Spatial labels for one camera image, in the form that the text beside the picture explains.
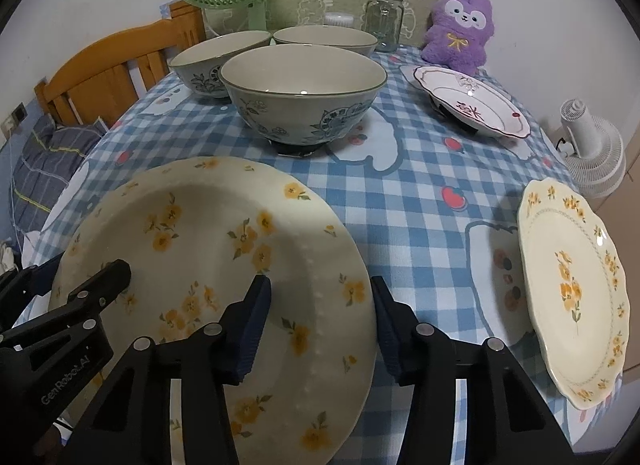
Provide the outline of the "round yellow flower plate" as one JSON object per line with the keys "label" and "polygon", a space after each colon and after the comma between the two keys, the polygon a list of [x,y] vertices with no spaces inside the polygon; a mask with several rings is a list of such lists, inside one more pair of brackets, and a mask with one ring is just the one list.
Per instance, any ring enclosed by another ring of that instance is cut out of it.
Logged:
{"label": "round yellow flower plate", "polygon": [[375,360],[369,275],[331,207],[288,173],[236,157],[142,172],[74,233],[50,303],[122,259],[131,282],[102,315],[121,355],[216,322],[256,275],[272,299],[254,367],[226,391],[244,464],[324,464],[354,429]]}

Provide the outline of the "scalloped yellow flower plate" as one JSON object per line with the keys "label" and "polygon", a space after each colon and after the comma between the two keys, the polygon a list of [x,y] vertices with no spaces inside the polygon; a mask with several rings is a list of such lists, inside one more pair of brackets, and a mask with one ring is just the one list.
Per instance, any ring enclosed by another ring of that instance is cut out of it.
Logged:
{"label": "scalloped yellow flower plate", "polygon": [[578,410],[602,403],[629,341],[626,274],[587,199],[551,178],[528,182],[518,243],[530,321],[560,393]]}

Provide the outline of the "floral ceramic bowl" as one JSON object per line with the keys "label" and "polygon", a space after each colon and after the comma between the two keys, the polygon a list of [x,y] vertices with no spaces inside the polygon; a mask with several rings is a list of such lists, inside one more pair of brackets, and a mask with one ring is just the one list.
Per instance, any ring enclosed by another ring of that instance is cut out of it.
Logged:
{"label": "floral ceramic bowl", "polygon": [[332,25],[300,25],[280,29],[272,36],[277,44],[300,43],[329,46],[370,56],[378,46],[374,35],[359,29]]}
{"label": "floral ceramic bowl", "polygon": [[238,54],[220,79],[241,118],[283,156],[342,139],[385,86],[385,68],[329,46],[276,44]]}
{"label": "floral ceramic bowl", "polygon": [[270,41],[270,32],[264,30],[232,32],[187,48],[178,53],[168,66],[192,92],[222,99],[228,95],[219,75],[224,63],[250,49],[268,46]]}

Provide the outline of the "floral ceramic bowl front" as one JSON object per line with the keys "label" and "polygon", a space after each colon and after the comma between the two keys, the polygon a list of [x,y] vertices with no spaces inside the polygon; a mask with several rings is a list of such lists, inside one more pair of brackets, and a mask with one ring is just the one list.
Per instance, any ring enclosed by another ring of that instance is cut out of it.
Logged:
{"label": "floral ceramic bowl front", "polygon": [[241,118],[283,156],[342,139],[385,86],[385,68],[329,46],[276,44],[238,54],[220,79]]}

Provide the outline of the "white red-trim plate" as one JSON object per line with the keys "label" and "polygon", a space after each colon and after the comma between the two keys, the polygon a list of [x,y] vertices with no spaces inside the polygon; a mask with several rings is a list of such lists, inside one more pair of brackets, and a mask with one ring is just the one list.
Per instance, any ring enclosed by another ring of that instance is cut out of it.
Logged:
{"label": "white red-trim plate", "polygon": [[420,66],[413,77],[438,107],[485,136],[524,140],[530,126],[524,113],[489,84],[438,66]]}

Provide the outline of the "floral ceramic bowl back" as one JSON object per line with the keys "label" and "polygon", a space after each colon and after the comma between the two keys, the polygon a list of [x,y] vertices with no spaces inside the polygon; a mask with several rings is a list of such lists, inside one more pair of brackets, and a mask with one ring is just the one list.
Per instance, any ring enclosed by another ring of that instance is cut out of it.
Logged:
{"label": "floral ceramic bowl back", "polygon": [[374,35],[359,29],[332,25],[300,25],[280,29],[272,36],[277,44],[300,43],[329,46],[370,56],[378,46]]}

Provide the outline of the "white crumpled cloth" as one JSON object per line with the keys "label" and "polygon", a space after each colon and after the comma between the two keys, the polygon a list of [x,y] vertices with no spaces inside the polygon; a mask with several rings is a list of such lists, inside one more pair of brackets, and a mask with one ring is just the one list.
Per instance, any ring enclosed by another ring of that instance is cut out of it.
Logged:
{"label": "white crumpled cloth", "polygon": [[32,231],[25,233],[21,242],[2,239],[1,273],[31,266],[37,260],[36,245],[39,237],[39,231]]}

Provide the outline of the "grey plaid pillow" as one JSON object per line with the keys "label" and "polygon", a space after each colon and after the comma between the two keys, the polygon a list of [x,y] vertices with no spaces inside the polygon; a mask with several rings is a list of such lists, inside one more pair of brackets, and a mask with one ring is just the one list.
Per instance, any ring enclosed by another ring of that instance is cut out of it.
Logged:
{"label": "grey plaid pillow", "polygon": [[10,214],[16,235],[40,231],[74,173],[108,128],[61,126],[50,115],[38,119],[27,136],[10,180]]}

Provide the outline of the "blue checkered tablecloth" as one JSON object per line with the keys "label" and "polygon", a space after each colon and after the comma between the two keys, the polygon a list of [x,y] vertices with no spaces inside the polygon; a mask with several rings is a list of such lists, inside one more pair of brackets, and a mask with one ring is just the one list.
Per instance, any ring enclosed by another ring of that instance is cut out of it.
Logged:
{"label": "blue checkered tablecloth", "polygon": [[354,133],[308,158],[280,157],[247,129],[233,105],[190,95],[166,77],[116,122],[86,158],[38,237],[29,263],[64,249],[108,191],[174,159],[231,155],[292,173],[322,196],[356,241],[369,270],[394,296],[451,337],[504,339],[572,442],[602,421],[554,387],[527,315],[510,325],[488,297],[520,269],[516,213],[532,180],[570,179],[544,130],[518,143],[470,136],[438,116],[408,78],[413,48],[381,55],[387,84]]}

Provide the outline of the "white floor fan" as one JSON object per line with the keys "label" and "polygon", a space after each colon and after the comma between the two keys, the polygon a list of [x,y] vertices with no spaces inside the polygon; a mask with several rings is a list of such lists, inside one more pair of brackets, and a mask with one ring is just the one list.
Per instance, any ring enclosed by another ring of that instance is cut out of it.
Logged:
{"label": "white floor fan", "polygon": [[581,99],[560,108],[563,136],[555,145],[578,190],[591,199],[611,195],[626,173],[625,145],[620,132],[606,119],[591,114]]}

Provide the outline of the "cotton swab container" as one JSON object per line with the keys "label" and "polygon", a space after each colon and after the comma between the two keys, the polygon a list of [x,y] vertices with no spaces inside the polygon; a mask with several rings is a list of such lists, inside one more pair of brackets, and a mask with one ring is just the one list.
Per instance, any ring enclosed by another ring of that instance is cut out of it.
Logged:
{"label": "cotton swab container", "polygon": [[326,12],[323,17],[323,24],[335,27],[353,28],[355,17],[345,12]]}

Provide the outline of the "purple plush bunny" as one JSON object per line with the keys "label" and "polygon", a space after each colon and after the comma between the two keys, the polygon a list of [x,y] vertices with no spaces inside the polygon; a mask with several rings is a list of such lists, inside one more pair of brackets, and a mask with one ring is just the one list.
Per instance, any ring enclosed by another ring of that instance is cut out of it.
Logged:
{"label": "purple plush bunny", "polygon": [[421,58],[474,76],[486,63],[485,46],[494,32],[489,0],[437,0]]}

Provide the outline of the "glass jar black lid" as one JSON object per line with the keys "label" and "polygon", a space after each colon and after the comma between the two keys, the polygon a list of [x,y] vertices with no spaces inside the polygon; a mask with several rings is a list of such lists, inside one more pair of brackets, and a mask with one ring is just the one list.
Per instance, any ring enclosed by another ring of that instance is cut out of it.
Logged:
{"label": "glass jar black lid", "polygon": [[395,52],[399,46],[405,0],[368,0],[364,7],[363,30],[378,40],[375,50]]}

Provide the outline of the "wall power outlet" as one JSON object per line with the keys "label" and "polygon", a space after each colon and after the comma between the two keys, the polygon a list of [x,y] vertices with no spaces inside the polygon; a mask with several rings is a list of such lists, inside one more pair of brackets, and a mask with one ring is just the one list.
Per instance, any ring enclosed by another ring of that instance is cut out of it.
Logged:
{"label": "wall power outlet", "polygon": [[21,125],[27,117],[27,110],[23,103],[17,105],[7,118],[1,121],[1,133],[4,139],[9,140],[13,131]]}

